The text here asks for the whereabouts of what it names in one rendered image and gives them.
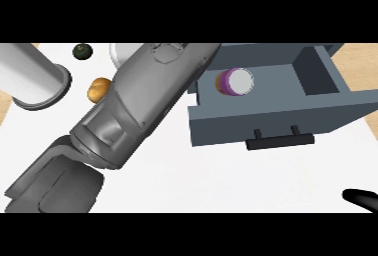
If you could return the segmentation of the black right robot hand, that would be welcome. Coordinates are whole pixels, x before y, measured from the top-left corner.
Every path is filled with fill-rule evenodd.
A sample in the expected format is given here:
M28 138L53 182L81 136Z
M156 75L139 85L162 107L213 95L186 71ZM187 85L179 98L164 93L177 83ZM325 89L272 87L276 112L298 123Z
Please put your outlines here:
M345 189L342 199L378 214L378 194L360 189Z

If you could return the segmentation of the grey-blue drawer box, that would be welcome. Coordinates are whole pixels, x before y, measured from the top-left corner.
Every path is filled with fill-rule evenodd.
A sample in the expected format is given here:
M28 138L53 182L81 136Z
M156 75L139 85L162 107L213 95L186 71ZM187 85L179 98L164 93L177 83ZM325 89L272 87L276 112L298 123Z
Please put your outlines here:
M341 43L224 43L198 80L198 105L189 118L205 119L303 108L317 96L348 91L332 62ZM223 95L215 76L245 68L254 86L242 96Z

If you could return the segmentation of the purple can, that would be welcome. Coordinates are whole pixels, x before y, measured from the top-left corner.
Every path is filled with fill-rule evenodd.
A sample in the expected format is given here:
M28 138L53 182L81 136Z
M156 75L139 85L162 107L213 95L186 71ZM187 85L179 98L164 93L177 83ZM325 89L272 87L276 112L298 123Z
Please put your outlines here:
M215 77L215 88L223 95L244 96L254 88L254 76L245 68L232 68Z

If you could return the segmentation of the brown potato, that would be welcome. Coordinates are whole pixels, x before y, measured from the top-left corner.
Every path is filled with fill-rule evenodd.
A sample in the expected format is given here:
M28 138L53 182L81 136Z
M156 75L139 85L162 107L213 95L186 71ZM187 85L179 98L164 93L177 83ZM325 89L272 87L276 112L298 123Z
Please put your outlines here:
M109 87L111 87L109 79L100 77L93 80L91 85L89 87L89 91L87 91L87 98L93 103L97 103L102 100L102 98L108 93Z

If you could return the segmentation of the white bowl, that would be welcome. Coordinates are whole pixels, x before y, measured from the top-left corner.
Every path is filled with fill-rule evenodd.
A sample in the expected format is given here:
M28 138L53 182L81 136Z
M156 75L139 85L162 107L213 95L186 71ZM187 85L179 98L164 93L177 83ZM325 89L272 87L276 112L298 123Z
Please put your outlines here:
M139 51L142 43L111 43L109 44L109 55L114 66L120 69L124 63L128 61L134 53Z

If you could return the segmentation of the dark green avocado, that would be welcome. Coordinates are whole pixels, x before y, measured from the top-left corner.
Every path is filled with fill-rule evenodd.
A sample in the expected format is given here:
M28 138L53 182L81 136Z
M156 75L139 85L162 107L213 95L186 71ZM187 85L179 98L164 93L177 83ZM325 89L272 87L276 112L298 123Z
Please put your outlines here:
M87 60L93 55L93 48L89 44L77 44L72 49L72 55L78 60Z

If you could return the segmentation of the white cylindrical container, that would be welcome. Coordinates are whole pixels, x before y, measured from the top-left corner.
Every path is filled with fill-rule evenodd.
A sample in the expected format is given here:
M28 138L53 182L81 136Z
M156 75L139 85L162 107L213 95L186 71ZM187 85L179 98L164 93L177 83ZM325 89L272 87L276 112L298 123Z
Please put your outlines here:
M72 76L31 43L0 43L0 90L28 111L49 108L66 95Z

